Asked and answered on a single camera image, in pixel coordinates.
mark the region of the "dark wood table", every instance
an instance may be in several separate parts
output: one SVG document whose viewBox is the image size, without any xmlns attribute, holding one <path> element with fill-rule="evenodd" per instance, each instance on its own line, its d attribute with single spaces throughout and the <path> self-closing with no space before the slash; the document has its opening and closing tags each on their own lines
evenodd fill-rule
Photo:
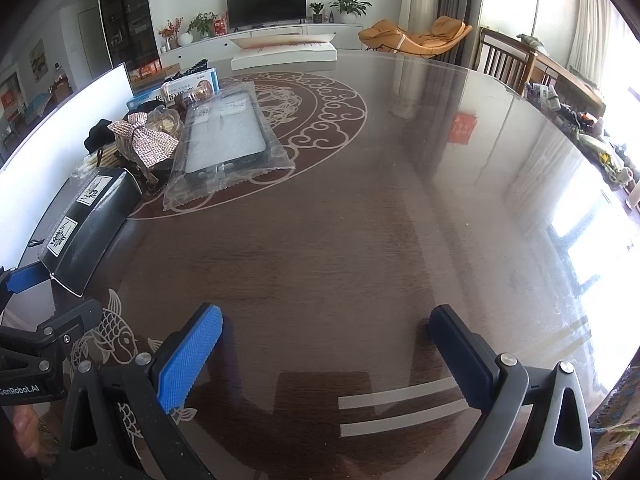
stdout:
<svg viewBox="0 0 640 480">
<path fill-rule="evenodd" d="M 426 335 L 441 303 L 526 365 L 571 361 L 598 406 L 640 344 L 637 232 L 534 107 L 481 73 L 381 54 L 236 78 L 296 171 L 166 212 L 147 197 L 92 277 L 110 322 L 73 365 L 83 348 L 128 362 L 220 306 L 222 338 L 174 413 L 219 480 L 434 478 L 478 418 Z M 5 323 L 63 307 L 39 287 Z"/>
</svg>

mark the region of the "television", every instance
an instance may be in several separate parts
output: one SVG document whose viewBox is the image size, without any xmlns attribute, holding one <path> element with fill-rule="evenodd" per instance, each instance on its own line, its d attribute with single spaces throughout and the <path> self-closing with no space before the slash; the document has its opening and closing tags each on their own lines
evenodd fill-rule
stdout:
<svg viewBox="0 0 640 480">
<path fill-rule="evenodd" d="M 226 8 L 230 28 L 306 18 L 306 0 L 226 0 Z"/>
</svg>

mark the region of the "bow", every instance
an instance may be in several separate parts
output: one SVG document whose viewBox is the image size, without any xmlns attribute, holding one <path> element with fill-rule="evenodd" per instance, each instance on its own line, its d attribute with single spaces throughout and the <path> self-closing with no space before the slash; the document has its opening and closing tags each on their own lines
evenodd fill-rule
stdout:
<svg viewBox="0 0 640 480">
<path fill-rule="evenodd" d="M 131 142 L 133 151 L 146 168 L 170 158 L 178 146 L 178 140 L 171 135 L 148 128 L 143 112 L 131 114 L 126 121 L 115 121 L 107 127 Z"/>
</svg>

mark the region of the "white cabinet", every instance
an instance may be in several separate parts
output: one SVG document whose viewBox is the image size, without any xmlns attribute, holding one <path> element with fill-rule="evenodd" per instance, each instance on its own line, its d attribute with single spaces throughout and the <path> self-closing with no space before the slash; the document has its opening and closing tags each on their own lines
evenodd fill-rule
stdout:
<svg viewBox="0 0 640 480">
<path fill-rule="evenodd" d="M 348 50 L 362 50 L 362 42 L 358 33 L 362 25 L 341 25 L 340 23 L 323 23 L 309 27 L 309 34 L 330 34 L 335 32 L 335 38 L 331 42 L 335 48 Z"/>
<path fill-rule="evenodd" d="M 162 61 L 162 66 L 165 68 L 178 63 L 180 64 L 180 70 L 184 71 L 204 57 L 206 56 L 204 56 L 202 44 L 193 43 L 160 54 L 160 61 Z"/>
<path fill-rule="evenodd" d="M 362 25 L 345 25 L 343 23 L 309 23 L 301 27 L 268 27 L 235 32 L 226 36 L 209 38 L 208 40 L 191 43 L 163 52 L 160 54 L 162 66 L 167 67 L 172 64 L 180 64 L 180 70 L 187 70 L 201 59 L 219 61 L 221 59 L 231 59 L 240 48 L 232 41 L 239 38 L 257 38 L 260 36 L 274 36 L 276 34 L 329 34 L 335 32 L 332 41 L 337 49 L 362 50 L 362 42 L 358 38 L 358 33 L 362 30 Z"/>
<path fill-rule="evenodd" d="M 254 38 L 259 36 L 276 36 L 278 34 L 306 34 L 306 27 L 265 27 L 254 28 L 251 35 Z"/>
<path fill-rule="evenodd" d="M 206 57 L 209 61 L 231 59 L 238 52 L 240 52 L 240 47 L 231 40 L 250 37 L 250 32 L 239 32 L 237 34 L 220 36 L 219 38 L 211 38 L 210 40 L 203 41 L 202 51 L 204 53 L 204 57 Z"/>
</svg>

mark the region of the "red poster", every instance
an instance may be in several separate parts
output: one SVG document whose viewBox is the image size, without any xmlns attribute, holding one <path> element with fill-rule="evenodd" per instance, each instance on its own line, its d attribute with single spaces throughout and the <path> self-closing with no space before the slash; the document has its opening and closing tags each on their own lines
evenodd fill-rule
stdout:
<svg viewBox="0 0 640 480">
<path fill-rule="evenodd" d="M 2 108 L 8 108 L 15 103 L 14 93 L 11 92 L 11 90 L 7 90 L 4 94 L 2 94 L 0 100 L 2 101 Z"/>
<path fill-rule="evenodd" d="M 453 119 L 451 132 L 449 133 L 449 142 L 451 144 L 464 144 L 466 146 L 469 143 L 476 124 L 478 124 L 478 118 L 475 115 L 457 113 L 456 118 Z"/>
</svg>

